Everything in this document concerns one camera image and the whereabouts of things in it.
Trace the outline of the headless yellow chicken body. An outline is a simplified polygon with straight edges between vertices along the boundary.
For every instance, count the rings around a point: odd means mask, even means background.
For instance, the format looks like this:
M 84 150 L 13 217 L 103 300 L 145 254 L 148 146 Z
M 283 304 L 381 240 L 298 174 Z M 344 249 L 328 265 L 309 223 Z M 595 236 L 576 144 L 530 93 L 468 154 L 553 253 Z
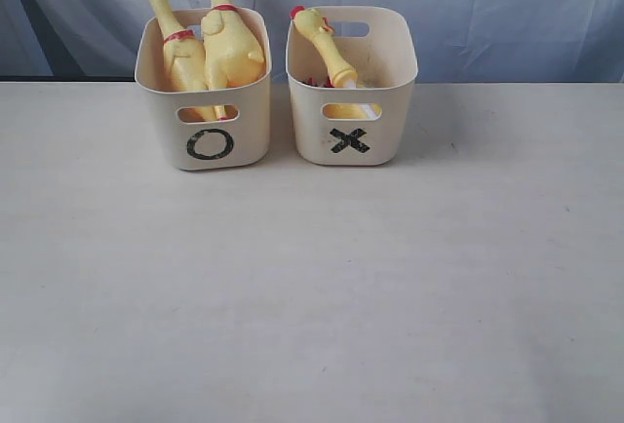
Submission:
M 309 77 L 304 84 L 315 88 L 333 89 L 329 77 L 324 82 L 318 82 L 313 77 Z M 364 119 L 367 117 L 361 106 L 355 103 L 329 103 L 323 106 L 322 111 L 329 119 Z

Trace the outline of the severed chicken head with tube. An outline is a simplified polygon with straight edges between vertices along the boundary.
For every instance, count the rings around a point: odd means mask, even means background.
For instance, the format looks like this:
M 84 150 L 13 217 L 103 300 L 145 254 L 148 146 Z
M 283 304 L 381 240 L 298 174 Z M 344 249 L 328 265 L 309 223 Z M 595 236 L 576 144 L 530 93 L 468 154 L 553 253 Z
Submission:
M 297 32 L 308 40 L 319 53 L 323 60 L 327 77 L 331 79 L 335 89 L 357 89 L 358 73 L 356 68 L 348 62 L 338 47 L 333 35 L 334 29 L 329 25 L 327 18 L 317 9 L 296 6 L 291 11 L 291 19 Z M 381 108 L 376 104 L 359 104 L 367 117 L 356 120 L 374 120 L 381 112 Z

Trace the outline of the cream bin marked X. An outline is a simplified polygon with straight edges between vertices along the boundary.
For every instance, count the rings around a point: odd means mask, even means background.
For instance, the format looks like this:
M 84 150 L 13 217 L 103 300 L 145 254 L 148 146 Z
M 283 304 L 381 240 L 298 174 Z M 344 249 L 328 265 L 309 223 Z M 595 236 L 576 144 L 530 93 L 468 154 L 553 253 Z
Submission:
M 304 84 L 327 78 L 323 60 L 293 25 L 288 33 L 286 70 L 295 144 L 305 160 L 324 166 L 376 166 L 397 153 L 418 74 L 409 26 L 399 13 L 370 6 L 317 9 L 334 29 L 333 40 L 358 73 L 357 89 Z M 329 103 L 368 103 L 381 108 L 374 120 L 329 119 Z

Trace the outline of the cream bin marked O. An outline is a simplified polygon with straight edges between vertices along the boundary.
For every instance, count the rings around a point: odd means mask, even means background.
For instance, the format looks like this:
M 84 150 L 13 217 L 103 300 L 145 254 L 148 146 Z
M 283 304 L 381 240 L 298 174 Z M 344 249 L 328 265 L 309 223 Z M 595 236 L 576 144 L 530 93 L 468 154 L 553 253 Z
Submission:
M 155 18 L 150 19 L 139 43 L 135 80 L 142 89 L 160 147 L 169 163 L 185 171 L 204 171 L 250 165 L 267 153 L 270 142 L 271 48 L 263 16 L 238 9 L 265 54 L 264 75 L 239 88 L 215 91 L 171 92 L 162 77 L 163 37 Z M 194 107 L 230 105 L 238 111 L 229 120 L 185 122 Z

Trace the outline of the yellow rubber chicken front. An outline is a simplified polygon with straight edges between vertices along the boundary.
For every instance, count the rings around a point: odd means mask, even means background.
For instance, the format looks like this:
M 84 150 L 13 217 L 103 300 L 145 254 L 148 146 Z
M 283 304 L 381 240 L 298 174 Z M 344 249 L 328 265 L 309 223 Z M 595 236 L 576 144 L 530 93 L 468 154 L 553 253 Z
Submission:
M 210 91 L 247 86 L 261 78 L 264 50 L 231 0 L 211 0 L 200 26 Z

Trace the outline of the yellow rubber chicken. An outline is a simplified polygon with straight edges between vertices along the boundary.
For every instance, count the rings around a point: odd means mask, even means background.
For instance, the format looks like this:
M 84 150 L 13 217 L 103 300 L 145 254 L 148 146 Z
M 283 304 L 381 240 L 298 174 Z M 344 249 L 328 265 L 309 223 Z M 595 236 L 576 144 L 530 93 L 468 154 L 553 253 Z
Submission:
M 261 78 L 264 50 L 231 0 L 211 0 L 200 26 L 210 91 L 247 86 Z
M 147 0 L 158 22 L 162 40 L 163 78 L 171 92 L 202 92 L 206 52 L 194 32 L 176 18 L 169 0 Z

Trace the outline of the blue-grey backdrop curtain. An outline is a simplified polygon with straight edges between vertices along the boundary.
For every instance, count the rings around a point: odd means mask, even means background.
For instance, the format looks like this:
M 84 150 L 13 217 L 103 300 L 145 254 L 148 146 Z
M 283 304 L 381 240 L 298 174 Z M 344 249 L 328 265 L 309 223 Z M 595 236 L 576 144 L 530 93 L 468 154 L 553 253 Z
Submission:
M 385 7 L 409 23 L 423 82 L 610 82 L 623 78 L 623 0 L 233 0 L 260 12 L 283 79 L 297 5 Z M 1 0 L 4 78 L 133 75 L 146 0 Z

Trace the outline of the yellow rubber chicken top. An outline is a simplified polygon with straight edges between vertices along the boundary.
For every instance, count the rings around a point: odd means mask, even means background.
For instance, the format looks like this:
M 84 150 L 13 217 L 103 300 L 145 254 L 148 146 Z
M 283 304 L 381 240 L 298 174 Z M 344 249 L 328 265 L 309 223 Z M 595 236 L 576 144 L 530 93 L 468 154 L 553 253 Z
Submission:
M 206 52 L 194 32 L 176 18 L 169 0 L 147 0 L 158 22 L 162 40 L 163 78 L 171 92 L 202 92 Z

